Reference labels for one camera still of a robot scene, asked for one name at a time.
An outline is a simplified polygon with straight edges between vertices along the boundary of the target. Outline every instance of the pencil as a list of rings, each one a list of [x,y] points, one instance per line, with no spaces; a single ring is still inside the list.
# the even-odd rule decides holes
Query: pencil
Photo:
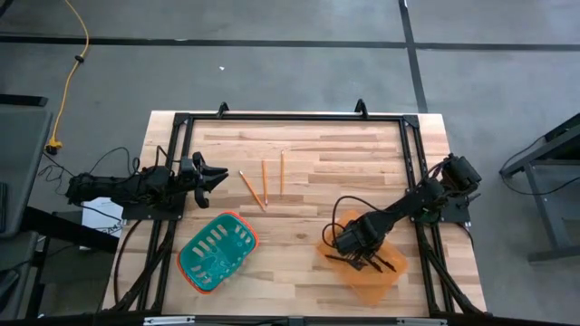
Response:
[[[280,197],[284,194],[284,151],[280,154]]]
[[[266,160],[262,159],[262,179],[264,179],[264,202],[268,206],[268,176],[266,171]]]
[[[242,176],[242,178],[244,179],[244,182],[246,182],[246,186],[250,189],[250,192],[252,193],[252,195],[254,195],[254,198],[256,199],[256,202],[260,205],[260,207],[262,207],[262,210],[266,211],[266,208],[264,207],[264,204],[262,204],[262,202],[260,201],[260,197],[258,197],[256,195],[256,191],[254,191],[254,189],[252,188],[252,185],[250,185],[250,182],[247,181],[246,177],[242,173],[242,170],[239,171],[239,175]]]

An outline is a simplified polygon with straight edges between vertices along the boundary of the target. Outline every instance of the plastic basket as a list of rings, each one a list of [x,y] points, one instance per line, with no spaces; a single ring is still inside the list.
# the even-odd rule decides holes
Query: plastic basket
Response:
[[[209,294],[236,272],[258,244],[256,232],[244,218],[224,212],[181,249],[177,264],[196,290]]]

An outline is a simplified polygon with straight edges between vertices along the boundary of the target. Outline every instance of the wooden tabletop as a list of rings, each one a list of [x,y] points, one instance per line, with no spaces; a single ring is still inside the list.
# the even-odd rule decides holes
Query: wooden tabletop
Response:
[[[140,156],[142,166],[154,163],[156,146],[167,148],[174,113],[151,113]],[[443,118],[439,114],[420,114],[419,119],[427,163],[431,166],[450,152]],[[362,304],[315,251],[339,196],[355,195],[378,207],[387,207],[403,196],[407,181],[396,123],[205,120],[195,122],[191,144],[189,153],[200,151],[208,165],[229,168],[230,176],[211,193],[208,209],[197,207],[193,194],[188,196],[173,245],[164,314],[428,315],[416,235],[408,220],[398,222],[387,239],[406,255],[409,270],[377,306]],[[280,197],[282,149],[285,193]],[[266,212],[238,174],[240,169],[244,171],[262,196],[262,159],[266,160],[268,175]],[[337,215],[350,209],[361,213],[369,210],[344,200]],[[213,217],[227,210],[239,213],[254,227],[260,246],[226,283],[210,295],[202,295],[179,272],[177,253]],[[121,240],[130,225],[125,226]],[[144,221],[128,241],[119,273],[121,295],[143,268],[151,226],[152,222]],[[485,310],[468,236],[456,225],[441,224],[440,232],[450,274],[473,303]],[[439,278],[434,270],[433,275],[442,307]],[[156,279],[157,274],[151,282],[149,304]],[[105,308],[113,304],[111,280],[112,277]]]

